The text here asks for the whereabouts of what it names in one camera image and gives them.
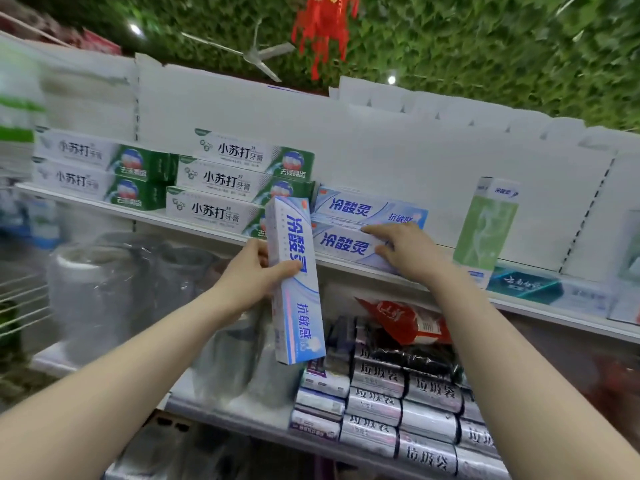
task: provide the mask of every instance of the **forearm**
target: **forearm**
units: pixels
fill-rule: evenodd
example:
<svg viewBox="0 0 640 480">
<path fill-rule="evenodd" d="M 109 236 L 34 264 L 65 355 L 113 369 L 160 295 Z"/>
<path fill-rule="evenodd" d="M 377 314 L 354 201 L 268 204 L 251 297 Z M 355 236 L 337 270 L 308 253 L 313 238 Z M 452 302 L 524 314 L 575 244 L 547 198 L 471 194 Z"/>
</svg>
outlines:
<svg viewBox="0 0 640 480">
<path fill-rule="evenodd" d="M 228 318 L 227 301 L 192 301 L 2 415 L 3 478 L 99 478 Z"/>
<path fill-rule="evenodd" d="M 637 475 L 635 450 L 466 273 L 452 267 L 426 284 L 443 310 L 483 417 L 514 479 Z"/>
</svg>

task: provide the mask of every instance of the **person's right arm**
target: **person's right arm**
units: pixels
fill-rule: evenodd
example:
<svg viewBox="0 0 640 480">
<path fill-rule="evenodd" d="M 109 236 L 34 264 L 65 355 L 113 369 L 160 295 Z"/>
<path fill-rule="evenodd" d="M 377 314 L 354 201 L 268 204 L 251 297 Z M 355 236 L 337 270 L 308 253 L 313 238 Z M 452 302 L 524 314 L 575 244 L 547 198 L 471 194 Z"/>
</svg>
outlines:
<svg viewBox="0 0 640 480">
<path fill-rule="evenodd" d="M 500 455 L 514 480 L 640 477 L 640 455 L 414 224 L 364 227 L 376 249 L 442 309 Z"/>
</svg>

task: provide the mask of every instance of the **pink stripe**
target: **pink stripe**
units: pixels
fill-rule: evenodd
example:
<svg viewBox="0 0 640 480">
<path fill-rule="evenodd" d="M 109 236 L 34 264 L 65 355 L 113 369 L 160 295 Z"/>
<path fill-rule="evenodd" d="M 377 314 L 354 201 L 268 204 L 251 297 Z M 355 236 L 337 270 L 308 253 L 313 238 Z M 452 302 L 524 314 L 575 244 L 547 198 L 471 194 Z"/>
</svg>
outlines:
<svg viewBox="0 0 640 480">
<path fill-rule="evenodd" d="M 289 352 L 287 355 L 289 356 L 289 362 L 293 363 L 296 358 L 296 341 L 293 338 L 293 316 L 291 314 L 291 300 L 289 299 L 289 292 L 285 291 L 285 307 L 286 307 L 286 315 L 287 315 L 287 328 L 289 329 L 288 340 L 289 340 Z"/>
</svg>

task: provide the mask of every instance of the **green foliage ceiling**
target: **green foliage ceiling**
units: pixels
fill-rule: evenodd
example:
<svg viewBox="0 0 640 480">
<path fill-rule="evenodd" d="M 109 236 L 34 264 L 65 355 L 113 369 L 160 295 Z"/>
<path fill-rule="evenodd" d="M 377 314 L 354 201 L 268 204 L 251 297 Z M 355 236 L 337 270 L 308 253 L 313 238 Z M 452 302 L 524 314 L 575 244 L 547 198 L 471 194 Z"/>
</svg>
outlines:
<svg viewBox="0 0 640 480">
<path fill-rule="evenodd" d="M 22 0 L 61 23 L 86 27 L 126 52 L 249 79 L 266 76 L 237 55 L 185 39 L 185 31 L 243 50 L 258 17 L 261 48 L 291 37 L 306 0 Z M 346 62 L 320 66 L 294 52 L 269 60 L 284 85 L 337 87 L 341 75 L 640 128 L 640 0 L 361 0 Z M 128 30 L 135 22 L 146 39 Z"/>
</svg>

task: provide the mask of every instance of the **person's left hand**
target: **person's left hand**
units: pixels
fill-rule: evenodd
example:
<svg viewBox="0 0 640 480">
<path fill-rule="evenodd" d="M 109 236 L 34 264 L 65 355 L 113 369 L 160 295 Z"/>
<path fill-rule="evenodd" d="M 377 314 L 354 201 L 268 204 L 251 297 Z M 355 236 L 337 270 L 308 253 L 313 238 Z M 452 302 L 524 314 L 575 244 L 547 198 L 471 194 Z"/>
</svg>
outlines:
<svg viewBox="0 0 640 480">
<path fill-rule="evenodd" d="M 264 298 L 281 281 L 295 276 L 302 263 L 286 260 L 276 266 L 268 266 L 267 243 L 250 239 L 231 260 L 211 291 L 224 300 L 230 315 L 236 316 Z"/>
</svg>

